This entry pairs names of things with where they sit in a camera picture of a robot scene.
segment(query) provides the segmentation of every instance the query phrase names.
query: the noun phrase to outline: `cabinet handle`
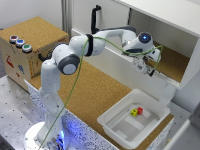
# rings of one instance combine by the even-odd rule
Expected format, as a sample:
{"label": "cabinet handle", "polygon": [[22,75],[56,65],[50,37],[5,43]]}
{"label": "cabinet handle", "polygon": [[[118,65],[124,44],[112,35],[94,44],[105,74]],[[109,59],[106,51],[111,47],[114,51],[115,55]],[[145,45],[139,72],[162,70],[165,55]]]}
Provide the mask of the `cabinet handle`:
{"label": "cabinet handle", "polygon": [[42,62],[44,62],[45,60],[51,59],[51,57],[52,57],[52,52],[49,52],[49,53],[47,54],[47,57],[43,57],[42,54],[38,54],[38,57],[39,57],[39,59],[40,59]]}
{"label": "cabinet handle", "polygon": [[94,8],[93,10],[92,10],[92,21],[91,21],[91,31],[92,31],[92,34],[95,34],[95,33],[97,33],[98,31],[99,31],[99,29],[98,28],[96,28],[96,12],[98,11],[98,10],[101,10],[101,6],[98,6],[98,5],[96,5],[96,8]]}

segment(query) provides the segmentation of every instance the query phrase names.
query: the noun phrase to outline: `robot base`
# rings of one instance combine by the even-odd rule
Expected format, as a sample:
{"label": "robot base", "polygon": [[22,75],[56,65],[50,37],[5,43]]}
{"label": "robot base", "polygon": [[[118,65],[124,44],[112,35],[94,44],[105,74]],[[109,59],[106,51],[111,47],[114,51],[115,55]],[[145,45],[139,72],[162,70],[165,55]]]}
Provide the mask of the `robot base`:
{"label": "robot base", "polygon": [[[37,123],[26,132],[25,137],[24,137],[24,150],[38,150],[39,149],[39,146],[34,140],[34,138],[36,137],[37,133],[39,132],[39,130],[42,128],[43,125],[44,125],[44,122]],[[69,140],[70,139],[65,140],[65,145],[69,145]],[[40,150],[49,150],[49,149],[42,147],[40,148]]]}

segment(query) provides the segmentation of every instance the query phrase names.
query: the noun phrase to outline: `plastic tub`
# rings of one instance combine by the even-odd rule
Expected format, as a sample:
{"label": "plastic tub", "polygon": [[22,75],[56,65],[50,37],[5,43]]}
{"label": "plastic tub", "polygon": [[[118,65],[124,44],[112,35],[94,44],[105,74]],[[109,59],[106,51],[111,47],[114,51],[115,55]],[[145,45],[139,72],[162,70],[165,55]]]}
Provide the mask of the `plastic tub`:
{"label": "plastic tub", "polygon": [[[142,107],[142,115],[130,114]],[[126,149],[135,149],[170,113],[170,109],[158,101],[134,89],[114,106],[103,113],[97,121],[105,133]]]}

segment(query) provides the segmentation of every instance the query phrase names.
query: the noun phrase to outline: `red toy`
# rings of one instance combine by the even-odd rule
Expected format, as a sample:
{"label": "red toy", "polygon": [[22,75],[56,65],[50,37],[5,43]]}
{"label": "red toy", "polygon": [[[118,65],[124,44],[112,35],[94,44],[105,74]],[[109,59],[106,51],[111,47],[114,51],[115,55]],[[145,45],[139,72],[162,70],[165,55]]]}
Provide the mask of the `red toy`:
{"label": "red toy", "polygon": [[143,112],[143,108],[141,108],[141,107],[138,107],[138,115],[141,115],[142,114],[142,112]]}

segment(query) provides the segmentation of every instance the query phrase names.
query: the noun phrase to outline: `shelf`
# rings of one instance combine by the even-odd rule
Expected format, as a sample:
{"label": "shelf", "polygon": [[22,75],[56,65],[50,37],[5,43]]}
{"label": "shelf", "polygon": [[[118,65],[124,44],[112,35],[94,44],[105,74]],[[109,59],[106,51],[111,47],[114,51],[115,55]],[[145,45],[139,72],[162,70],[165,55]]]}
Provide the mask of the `shelf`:
{"label": "shelf", "polygon": [[185,32],[200,36],[200,5],[187,0],[115,0]]}
{"label": "shelf", "polygon": [[[161,44],[154,42],[154,45],[159,46]],[[188,66],[189,60],[190,58],[164,47],[157,71],[180,83]],[[151,60],[147,64],[151,67],[155,66],[155,62]]]}

